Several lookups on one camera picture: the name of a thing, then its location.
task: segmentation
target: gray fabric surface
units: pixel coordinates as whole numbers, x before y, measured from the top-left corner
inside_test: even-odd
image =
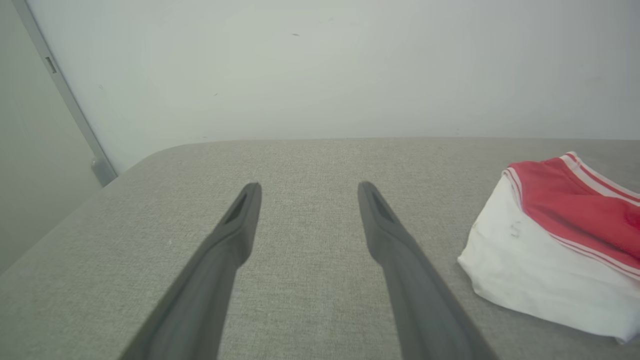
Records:
[[[253,253],[238,271],[221,359],[399,359],[356,186],[372,181],[502,359],[638,359],[493,305],[456,258],[500,171],[577,151],[640,189],[640,142],[496,138],[243,141],[151,155],[0,277],[0,359],[116,359],[244,184],[262,184]]]

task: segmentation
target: white stripe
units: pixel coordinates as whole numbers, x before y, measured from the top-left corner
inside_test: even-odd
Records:
[[[516,169],[508,167],[507,171],[511,174],[511,177],[518,185],[518,193],[520,194],[520,200],[522,200],[522,193],[524,193],[524,189],[522,188],[522,183],[520,182],[520,177],[518,176]]]
[[[599,262],[605,264],[605,265],[609,265],[611,268],[622,272],[625,275],[629,275],[631,277],[633,277],[636,280],[640,280],[640,270],[636,269],[634,267],[628,266],[626,264],[623,264],[621,262],[619,262],[618,260],[602,254],[601,252],[598,252],[596,250],[593,250],[590,247],[586,247],[582,244],[579,243],[575,243],[573,241],[561,238],[560,236],[554,235],[552,233],[549,233],[549,235],[553,236],[556,240],[558,240],[562,245],[567,246],[570,249],[573,249],[577,252],[580,252],[583,255],[587,255],[590,258],[596,259]]]
[[[600,184],[598,181],[595,181],[594,179],[592,179],[590,176],[587,175],[587,173],[583,171],[583,169],[580,168],[580,163],[575,162],[573,159],[571,159],[569,155],[562,155],[560,158],[564,161],[566,166],[578,177],[578,179],[580,179],[588,187],[594,189],[601,195],[604,195],[606,197],[615,197],[617,199],[622,199],[624,201],[627,201],[635,206],[640,206],[640,202],[633,201],[628,197],[624,197],[612,191],[611,189],[607,188],[603,184]]]
[[[511,173],[508,172],[507,170],[504,170],[502,171],[502,175],[506,177],[507,180],[509,180],[509,183],[511,183],[511,189],[513,190],[513,198],[516,200],[516,205],[518,206],[520,211],[523,211],[522,203],[520,202],[520,197],[521,197],[520,191],[518,190],[518,186],[516,185],[515,181],[511,177]]]
[[[614,183],[613,181],[609,180],[608,178],[604,177],[601,173],[597,172],[596,170],[593,170],[591,167],[589,167],[589,165],[585,164],[584,161],[582,159],[580,159],[578,157],[578,154],[576,154],[573,151],[570,151],[569,154],[575,156],[575,158],[578,160],[578,164],[582,165],[585,169],[587,169],[588,172],[591,173],[591,175],[597,177],[598,179],[602,180],[603,183],[611,186],[614,189],[617,189],[623,193],[626,193],[629,196],[635,197],[635,198],[640,198],[640,193],[634,193],[633,191],[624,188],[616,183]]]

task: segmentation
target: door frame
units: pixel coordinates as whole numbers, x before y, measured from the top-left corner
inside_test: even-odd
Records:
[[[33,17],[33,13],[31,13],[31,9],[27,4],[26,0],[13,0],[13,5],[15,9],[18,11],[20,15],[20,19],[24,27],[27,29],[29,33],[29,37],[33,45],[35,45],[38,54],[40,55],[40,59],[44,67],[47,69],[53,83],[56,85],[58,92],[62,96],[62,99],[65,101],[71,116],[76,121],[80,132],[84,136],[84,139],[89,144],[89,148],[93,151],[93,161],[91,164],[91,168],[93,173],[100,181],[102,186],[106,186],[108,183],[112,182],[118,174],[115,172],[109,159],[104,154],[98,139],[95,137],[91,126],[86,121],[86,117],[82,112],[82,109],[78,105],[74,94],[71,92],[69,85],[67,84],[67,80],[65,80],[62,71],[58,67],[56,60],[47,45],[47,42],[44,40],[42,36],[42,32],[40,32],[40,28],[36,23],[35,18]]]

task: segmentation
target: white wall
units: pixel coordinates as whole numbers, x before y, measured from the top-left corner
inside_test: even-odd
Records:
[[[119,172],[238,138],[640,139],[639,1],[28,2]]]
[[[11,0],[0,0],[0,274],[100,184]]]

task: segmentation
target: red and white cloth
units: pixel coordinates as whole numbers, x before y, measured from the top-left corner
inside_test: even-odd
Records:
[[[640,333],[640,194],[573,152],[507,168],[458,262],[498,305],[621,342]]]

